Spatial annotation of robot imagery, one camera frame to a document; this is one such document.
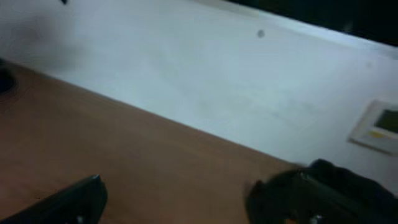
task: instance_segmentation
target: white wall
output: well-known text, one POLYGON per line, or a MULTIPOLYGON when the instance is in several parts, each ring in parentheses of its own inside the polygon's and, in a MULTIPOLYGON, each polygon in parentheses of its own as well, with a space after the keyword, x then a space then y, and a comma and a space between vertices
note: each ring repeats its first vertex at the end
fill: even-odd
POLYGON ((372 99, 398 103, 393 57, 194 0, 29 2, 0 6, 0 56, 291 162, 328 159, 398 194, 398 159, 347 142, 372 99))

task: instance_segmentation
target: black object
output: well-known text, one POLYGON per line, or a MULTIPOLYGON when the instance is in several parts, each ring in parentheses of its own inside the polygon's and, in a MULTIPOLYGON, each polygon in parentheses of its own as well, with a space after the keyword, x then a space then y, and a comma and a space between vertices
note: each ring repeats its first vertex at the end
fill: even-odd
POLYGON ((317 160, 261 181, 246 201, 251 224, 398 223, 398 199, 377 182, 317 160))
POLYGON ((0 95, 10 92, 15 86, 16 80, 11 75, 11 71, 0 60, 0 95))
POLYGON ((0 224, 97 224, 107 199, 104 183, 99 175, 94 175, 0 224))
POLYGON ((226 0, 398 47, 391 0, 226 0))

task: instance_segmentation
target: white switch plate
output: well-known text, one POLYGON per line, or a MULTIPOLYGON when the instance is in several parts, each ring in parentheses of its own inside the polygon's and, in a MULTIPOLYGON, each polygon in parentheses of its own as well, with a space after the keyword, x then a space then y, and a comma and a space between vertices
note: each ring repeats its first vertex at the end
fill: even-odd
MULTIPOLYGON (((395 112, 398 112, 398 105, 379 100, 373 101, 353 131, 351 140, 388 154, 398 155, 398 133, 396 130, 391 131, 377 126, 386 113, 395 112)), ((398 125, 397 119, 390 119, 389 122, 394 123, 392 125, 395 127, 398 125)))

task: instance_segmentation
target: desk surface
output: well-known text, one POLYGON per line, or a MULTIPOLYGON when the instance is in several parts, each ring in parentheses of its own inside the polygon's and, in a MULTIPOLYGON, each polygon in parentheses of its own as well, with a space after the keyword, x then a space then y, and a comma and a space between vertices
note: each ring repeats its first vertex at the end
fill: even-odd
POLYGON ((101 223, 247 223, 258 179, 295 166, 123 103, 13 67, 0 98, 0 218, 91 174, 101 223))

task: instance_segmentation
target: wooden desk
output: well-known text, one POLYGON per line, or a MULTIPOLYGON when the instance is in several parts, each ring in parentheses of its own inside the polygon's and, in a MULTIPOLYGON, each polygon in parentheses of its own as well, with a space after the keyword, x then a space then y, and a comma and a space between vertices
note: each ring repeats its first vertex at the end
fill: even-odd
POLYGON ((294 165, 33 71, 0 98, 0 218, 91 174, 101 223, 248 223, 258 179, 294 165))

